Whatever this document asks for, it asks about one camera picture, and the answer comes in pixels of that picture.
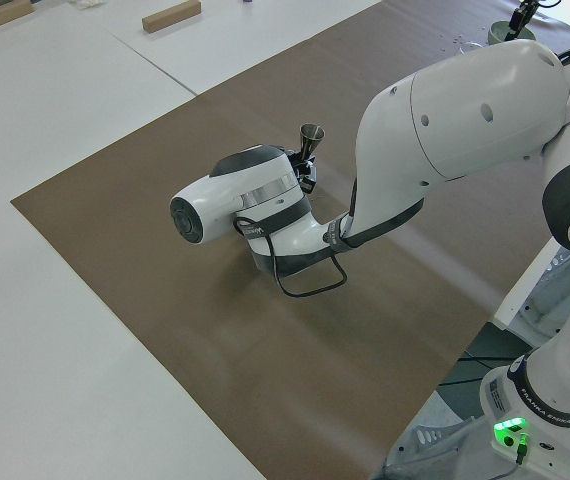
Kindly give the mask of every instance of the crumpled white paper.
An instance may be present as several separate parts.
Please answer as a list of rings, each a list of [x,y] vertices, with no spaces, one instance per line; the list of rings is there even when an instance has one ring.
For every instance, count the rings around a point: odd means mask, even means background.
[[[69,3],[73,3],[78,8],[90,8],[97,5],[102,5],[106,3],[107,0],[69,0]]]

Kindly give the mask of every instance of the brown table mat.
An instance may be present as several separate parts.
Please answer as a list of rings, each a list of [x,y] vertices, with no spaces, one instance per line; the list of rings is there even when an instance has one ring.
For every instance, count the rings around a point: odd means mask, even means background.
[[[484,43],[514,3],[384,1],[13,204],[267,478],[365,478],[547,240],[540,166],[503,165],[445,185],[408,227],[341,257],[346,286],[300,300],[255,269],[237,235],[184,242],[169,199],[250,145],[295,148],[299,125],[311,121],[326,131],[311,201],[328,221],[349,202],[371,98],[461,42]],[[287,25],[275,19],[274,28]],[[570,47],[566,25],[538,19],[532,28],[551,48]],[[461,286],[441,257],[479,281]],[[319,265],[288,285],[330,275]]]

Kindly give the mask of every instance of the looped black cable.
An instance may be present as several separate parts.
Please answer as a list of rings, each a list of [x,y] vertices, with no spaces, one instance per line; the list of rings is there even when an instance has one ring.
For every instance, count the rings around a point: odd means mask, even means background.
[[[234,219],[234,228],[241,235],[243,235],[243,231],[239,227],[240,222],[245,222],[248,225],[256,225],[259,223],[259,222],[252,220],[251,218],[236,217]],[[302,292],[302,293],[290,292],[289,290],[287,290],[283,286],[283,284],[281,283],[281,278],[278,275],[278,257],[276,256],[276,253],[274,251],[274,244],[272,243],[271,232],[264,232],[263,238],[267,242],[267,247],[269,248],[269,255],[270,255],[270,259],[272,261],[272,271],[274,272],[274,280],[276,281],[276,283],[278,284],[280,289],[283,291],[283,293],[285,295],[287,295],[288,297],[293,297],[293,298],[311,297],[312,295],[318,295],[319,293],[327,292],[328,290],[333,290],[335,288],[338,288],[341,285],[344,285],[345,282],[347,282],[347,273],[345,273],[345,270],[343,270],[343,267],[341,267],[341,265],[338,263],[338,260],[336,260],[336,255],[334,254],[334,252],[332,252],[330,254],[330,258],[332,259],[332,263],[336,267],[336,270],[338,270],[338,272],[341,274],[341,276],[342,276],[341,280],[339,280],[338,282],[333,283],[331,285],[327,285],[325,287],[317,288],[316,290],[311,290],[309,292]]]

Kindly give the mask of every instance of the dark green floor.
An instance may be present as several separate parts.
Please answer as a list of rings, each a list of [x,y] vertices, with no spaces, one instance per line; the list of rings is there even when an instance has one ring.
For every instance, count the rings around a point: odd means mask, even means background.
[[[515,335],[501,331],[491,323],[486,323],[467,351],[475,357],[516,358],[531,350],[531,347]],[[491,367],[508,365],[509,361],[483,361]],[[458,362],[443,379],[443,383],[482,378],[489,370],[477,362]],[[480,381],[460,385],[441,386],[439,395],[462,419],[483,415],[478,399]]]

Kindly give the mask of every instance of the white robotic arm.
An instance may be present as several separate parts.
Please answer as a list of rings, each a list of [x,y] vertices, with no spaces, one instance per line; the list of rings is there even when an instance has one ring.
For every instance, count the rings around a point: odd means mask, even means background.
[[[170,210],[183,237],[202,243],[235,226],[278,280],[396,228],[446,181],[542,156],[545,216],[570,249],[570,64],[536,42],[475,50],[379,93],[359,127],[349,212],[328,224],[303,190],[323,132],[306,125],[301,135],[301,152],[259,145],[178,192]],[[489,372],[480,394],[499,456],[570,479],[570,320],[528,358]]]

